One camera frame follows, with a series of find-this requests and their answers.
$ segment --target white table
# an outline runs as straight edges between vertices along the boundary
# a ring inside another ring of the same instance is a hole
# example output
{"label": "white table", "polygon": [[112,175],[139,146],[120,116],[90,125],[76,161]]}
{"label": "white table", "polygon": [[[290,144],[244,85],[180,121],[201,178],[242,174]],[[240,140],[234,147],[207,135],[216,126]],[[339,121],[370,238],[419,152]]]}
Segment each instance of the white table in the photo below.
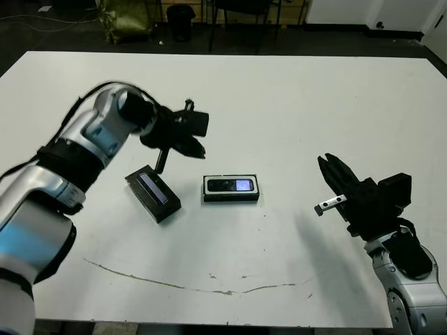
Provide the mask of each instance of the white table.
{"label": "white table", "polygon": [[[124,176],[158,151],[129,139],[73,218],[59,272],[35,286],[38,318],[391,327],[363,242],[336,211],[314,213],[333,196],[316,161],[325,152],[362,179],[413,176],[404,217],[447,288],[447,81],[428,61],[28,52],[0,79],[1,169],[110,79],[172,109],[194,99],[210,113],[207,158],[171,152],[163,179],[182,209],[157,225]],[[258,175],[258,204],[201,203],[204,174],[244,173]]]}

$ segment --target scratch mark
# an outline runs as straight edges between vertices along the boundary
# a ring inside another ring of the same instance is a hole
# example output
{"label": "scratch mark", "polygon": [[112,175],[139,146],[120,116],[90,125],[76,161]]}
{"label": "scratch mark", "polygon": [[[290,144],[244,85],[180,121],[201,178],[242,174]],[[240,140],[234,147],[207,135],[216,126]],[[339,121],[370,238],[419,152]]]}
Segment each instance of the scratch mark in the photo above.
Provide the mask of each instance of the scratch mark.
{"label": "scratch mark", "polygon": [[233,295],[233,291],[212,291],[212,293],[219,293],[221,295]]}
{"label": "scratch mark", "polygon": [[268,288],[280,288],[280,287],[284,287],[284,286],[296,286],[296,284],[281,284],[281,285],[265,285],[265,286],[259,286],[258,288],[252,288],[250,290],[247,291],[209,291],[209,290],[200,290],[198,288],[186,288],[184,286],[178,286],[178,285],[174,285],[174,284],[169,284],[169,283],[164,283],[163,281],[154,281],[152,279],[148,279],[148,278],[141,278],[141,277],[137,277],[134,276],[133,274],[125,274],[123,272],[119,272],[119,271],[115,271],[112,269],[109,269],[108,267],[105,267],[101,264],[92,262],[91,260],[88,260],[86,258],[83,258],[85,262],[94,265],[95,267],[99,267],[102,270],[106,270],[112,274],[116,274],[118,276],[123,276],[123,277],[127,277],[127,278],[131,278],[131,279],[136,279],[137,281],[146,281],[148,283],[153,283],[153,284],[158,284],[158,285],[163,285],[163,286],[168,286],[169,288],[178,288],[180,290],[189,290],[189,291],[196,291],[196,292],[204,292],[204,293],[216,293],[218,295],[234,295],[234,294],[247,294],[247,293],[251,293],[254,291],[258,291],[258,290],[265,290]]}
{"label": "scratch mark", "polygon": [[113,274],[117,274],[118,276],[124,276],[127,278],[132,278],[132,279],[136,279],[138,281],[148,281],[149,283],[154,283],[154,284],[159,284],[159,285],[164,285],[164,286],[169,286],[170,288],[181,288],[182,290],[184,290],[185,288],[183,286],[178,286],[178,285],[173,285],[173,284],[169,284],[169,283],[164,283],[163,281],[153,281],[152,279],[147,279],[147,278],[141,278],[141,277],[137,277],[134,276],[133,274],[123,274],[122,272],[118,272],[112,269],[109,269],[108,267],[104,267],[101,264],[97,264],[95,262],[92,262],[91,260],[86,260],[84,258],[84,260],[92,265],[95,265],[96,267],[100,267],[103,270],[112,272]]}
{"label": "scratch mark", "polygon": [[243,291],[241,293],[250,293],[253,291],[258,291],[258,290],[265,290],[266,288],[280,288],[282,286],[295,286],[295,284],[281,284],[281,285],[267,285],[267,286],[260,286],[258,288],[252,288],[251,290],[248,291]]}

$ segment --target chair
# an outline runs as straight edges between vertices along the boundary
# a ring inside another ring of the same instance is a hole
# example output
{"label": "chair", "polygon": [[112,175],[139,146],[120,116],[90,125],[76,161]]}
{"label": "chair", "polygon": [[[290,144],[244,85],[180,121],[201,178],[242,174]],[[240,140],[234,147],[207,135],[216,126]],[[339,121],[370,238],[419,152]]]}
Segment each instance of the chair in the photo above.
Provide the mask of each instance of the chair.
{"label": "chair", "polygon": [[[244,14],[250,14],[256,16],[256,24],[258,24],[258,18],[260,15],[264,15],[264,21],[263,21],[263,28],[265,32],[265,28],[267,26],[267,16],[270,10],[270,6],[277,6],[278,12],[277,12],[277,24],[276,24],[276,31],[275,31],[275,39],[278,36],[278,27],[279,27],[279,16],[281,14],[281,3],[282,0],[278,0],[278,2],[273,3],[272,0],[212,0],[212,31],[211,31],[211,37],[210,37],[210,46],[209,51],[212,51],[212,44],[214,40],[214,30],[216,28],[216,21],[217,21],[217,12],[219,9],[223,10],[223,13],[225,15],[225,25],[228,25],[228,16],[227,16],[227,10],[230,12],[237,12],[237,13],[244,13]],[[258,45],[256,47],[256,53],[258,53],[260,44],[261,44],[261,38],[259,39]]]}

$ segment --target floor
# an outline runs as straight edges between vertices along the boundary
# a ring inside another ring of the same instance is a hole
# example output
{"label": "floor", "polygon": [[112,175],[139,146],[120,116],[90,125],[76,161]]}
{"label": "floor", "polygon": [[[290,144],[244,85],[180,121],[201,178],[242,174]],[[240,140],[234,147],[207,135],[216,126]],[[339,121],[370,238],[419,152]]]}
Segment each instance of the floor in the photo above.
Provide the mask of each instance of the floor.
{"label": "floor", "polygon": [[[0,17],[23,13],[37,15],[35,3],[26,9],[7,8]],[[65,20],[92,20],[94,11],[71,11],[39,13],[46,17]],[[64,29],[59,32],[39,32],[38,29]],[[40,20],[33,17],[19,17],[0,20],[0,75],[3,75],[26,51],[90,51],[90,52],[139,52],[166,54],[208,54],[210,27],[196,24],[192,27],[193,38],[178,43],[172,39],[168,24],[159,24],[149,40],[111,45],[105,41],[101,23],[64,24]],[[213,54],[255,54],[260,31],[257,27],[229,26],[218,28],[214,39]],[[280,29],[274,39],[274,29],[264,35],[259,55],[299,56],[369,56],[369,57],[411,57],[426,58],[439,71],[447,75],[447,65],[417,40],[401,38],[368,38],[359,31],[305,31],[302,28]]]}
{"label": "floor", "polygon": [[[16,5],[14,1],[0,0],[0,76],[2,76],[26,51],[88,51],[88,52],[139,52],[166,54],[208,54],[210,27],[193,25],[193,38],[186,43],[172,39],[170,27],[159,24],[149,40],[111,45],[105,41],[98,20],[79,24],[64,24],[40,20],[35,17],[2,17],[26,13],[37,15],[37,3]],[[94,20],[94,11],[71,10],[70,12],[39,13],[41,16],[64,20]],[[33,30],[61,30],[41,32]],[[259,30],[256,27],[219,27],[214,39],[213,54],[255,54]],[[355,57],[411,57],[426,58],[447,77],[447,65],[417,40],[400,38],[368,38],[357,31],[305,31],[301,27],[280,29],[274,38],[274,29],[264,35],[259,55],[305,56],[355,56]],[[40,323],[36,334],[197,334],[209,333],[204,327],[140,326],[121,324],[77,324],[74,322]],[[212,333],[228,332],[215,327]],[[307,329],[263,329],[231,327],[231,333],[241,334],[313,334]],[[320,335],[370,335],[369,330],[343,329],[317,330]]]}

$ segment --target white wall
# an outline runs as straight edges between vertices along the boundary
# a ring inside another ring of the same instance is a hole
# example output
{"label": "white wall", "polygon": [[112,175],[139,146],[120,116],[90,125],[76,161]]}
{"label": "white wall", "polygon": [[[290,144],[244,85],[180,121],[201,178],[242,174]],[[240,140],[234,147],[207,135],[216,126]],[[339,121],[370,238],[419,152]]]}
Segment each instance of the white wall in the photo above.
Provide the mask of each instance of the white wall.
{"label": "white wall", "polygon": [[386,0],[371,29],[383,22],[385,30],[422,31],[427,18],[439,0]]}
{"label": "white wall", "polygon": [[443,0],[313,0],[307,23],[366,24],[376,29],[422,31]]}
{"label": "white wall", "polygon": [[313,0],[307,23],[365,24],[372,0]]}

